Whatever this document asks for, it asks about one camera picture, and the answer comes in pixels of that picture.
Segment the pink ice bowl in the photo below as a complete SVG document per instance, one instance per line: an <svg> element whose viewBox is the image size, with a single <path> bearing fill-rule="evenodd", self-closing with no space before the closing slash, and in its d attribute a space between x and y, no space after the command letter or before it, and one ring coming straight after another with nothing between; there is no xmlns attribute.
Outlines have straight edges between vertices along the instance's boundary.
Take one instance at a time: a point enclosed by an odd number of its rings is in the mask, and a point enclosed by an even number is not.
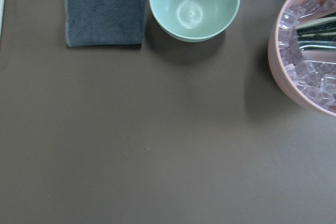
<svg viewBox="0 0 336 224"><path fill-rule="evenodd" d="M281 15L283 11L290 7L292 4L298 4L305 0L286 0L277 16L277 19L273 25L272 32L268 41L268 62L269 68L272 73L272 76L279 86L279 88L295 103L298 105L318 111L322 114L327 114L329 116L335 117L335 108L330 110L319 107L317 104L309 100L302 92L295 86L293 81L287 75L284 64L282 63L280 49L278 47L278 23L280 22Z"/></svg>

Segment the grey folded cloth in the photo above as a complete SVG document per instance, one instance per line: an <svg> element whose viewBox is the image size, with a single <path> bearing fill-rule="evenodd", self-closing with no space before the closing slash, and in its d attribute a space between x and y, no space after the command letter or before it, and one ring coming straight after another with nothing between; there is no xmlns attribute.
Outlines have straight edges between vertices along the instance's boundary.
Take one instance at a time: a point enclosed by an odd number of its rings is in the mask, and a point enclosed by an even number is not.
<svg viewBox="0 0 336 224"><path fill-rule="evenodd" d="M69 47L141 44L146 0L64 0Z"/></svg>

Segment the green bowl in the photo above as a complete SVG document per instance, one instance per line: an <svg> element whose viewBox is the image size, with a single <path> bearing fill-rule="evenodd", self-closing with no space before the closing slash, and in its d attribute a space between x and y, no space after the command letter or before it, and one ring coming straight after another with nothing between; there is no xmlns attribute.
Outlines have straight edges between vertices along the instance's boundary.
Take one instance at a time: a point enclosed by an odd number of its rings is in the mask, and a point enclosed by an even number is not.
<svg viewBox="0 0 336 224"><path fill-rule="evenodd" d="M184 42L209 40L235 19L240 0L149 0L159 26Z"/></svg>

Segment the steel ice scoop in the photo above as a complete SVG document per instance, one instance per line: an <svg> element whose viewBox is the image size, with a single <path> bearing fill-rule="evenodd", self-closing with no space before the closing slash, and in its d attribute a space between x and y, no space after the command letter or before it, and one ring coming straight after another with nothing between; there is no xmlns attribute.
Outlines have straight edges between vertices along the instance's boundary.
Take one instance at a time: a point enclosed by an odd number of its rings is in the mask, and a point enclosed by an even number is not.
<svg viewBox="0 0 336 224"><path fill-rule="evenodd" d="M335 51L335 12L301 22L295 30L301 51Z"/></svg>

